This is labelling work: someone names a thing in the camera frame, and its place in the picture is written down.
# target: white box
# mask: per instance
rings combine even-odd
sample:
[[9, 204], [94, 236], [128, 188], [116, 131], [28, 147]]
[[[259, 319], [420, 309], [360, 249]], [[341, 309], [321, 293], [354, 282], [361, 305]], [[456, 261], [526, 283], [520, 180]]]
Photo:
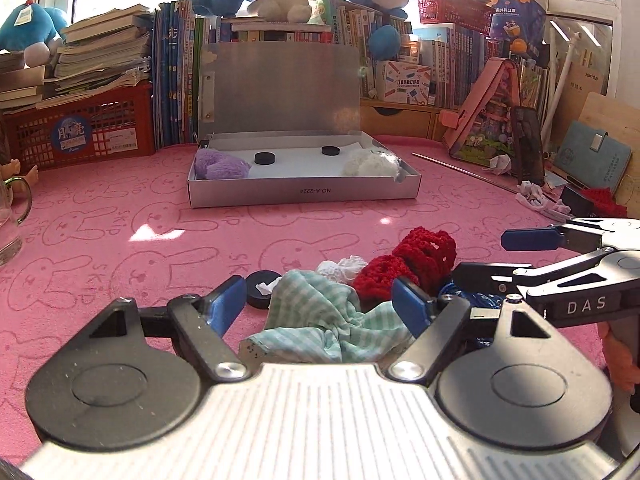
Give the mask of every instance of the white box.
[[400, 61], [378, 63], [376, 90], [381, 101], [426, 106], [429, 103], [430, 83], [430, 66]]
[[[344, 177], [348, 152], [382, 147], [360, 129], [357, 49], [321, 43], [221, 43], [205, 47], [198, 101], [201, 145], [252, 164], [240, 180], [188, 175], [191, 207], [415, 198], [420, 174]], [[321, 153], [337, 146], [340, 155]], [[276, 163], [253, 164], [257, 152]]]

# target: purple fluffy scrunchie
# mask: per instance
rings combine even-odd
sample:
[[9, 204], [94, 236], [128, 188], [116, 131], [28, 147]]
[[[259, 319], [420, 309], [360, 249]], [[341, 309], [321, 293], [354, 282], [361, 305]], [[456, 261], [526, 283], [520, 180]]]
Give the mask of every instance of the purple fluffy scrunchie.
[[251, 165], [233, 155], [218, 150], [200, 149], [196, 152], [196, 177], [207, 180], [247, 178]]

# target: red plastic crate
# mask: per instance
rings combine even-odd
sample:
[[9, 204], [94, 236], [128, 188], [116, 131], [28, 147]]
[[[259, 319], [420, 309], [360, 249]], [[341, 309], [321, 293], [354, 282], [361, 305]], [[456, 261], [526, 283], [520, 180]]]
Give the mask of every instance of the red plastic crate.
[[151, 85], [116, 88], [51, 108], [2, 117], [23, 171], [155, 153]]
[[418, 0], [420, 23], [455, 23], [486, 36], [495, 9], [477, 0]]

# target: striped fabric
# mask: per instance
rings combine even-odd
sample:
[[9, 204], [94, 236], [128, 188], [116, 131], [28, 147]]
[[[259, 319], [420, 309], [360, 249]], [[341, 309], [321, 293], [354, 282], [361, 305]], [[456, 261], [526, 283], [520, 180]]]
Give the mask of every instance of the striped fabric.
[[390, 301], [366, 314], [356, 291], [310, 270], [290, 270], [273, 290], [264, 331], [240, 344], [240, 357], [285, 363], [387, 361], [413, 341]]

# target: bookshelf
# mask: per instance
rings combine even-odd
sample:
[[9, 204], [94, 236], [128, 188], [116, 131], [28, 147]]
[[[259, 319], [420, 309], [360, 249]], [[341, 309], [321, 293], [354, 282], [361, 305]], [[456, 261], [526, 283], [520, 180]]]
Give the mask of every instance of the bookshelf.
[[440, 124], [440, 108], [360, 99], [360, 127], [371, 136], [418, 137], [440, 142], [446, 127]]

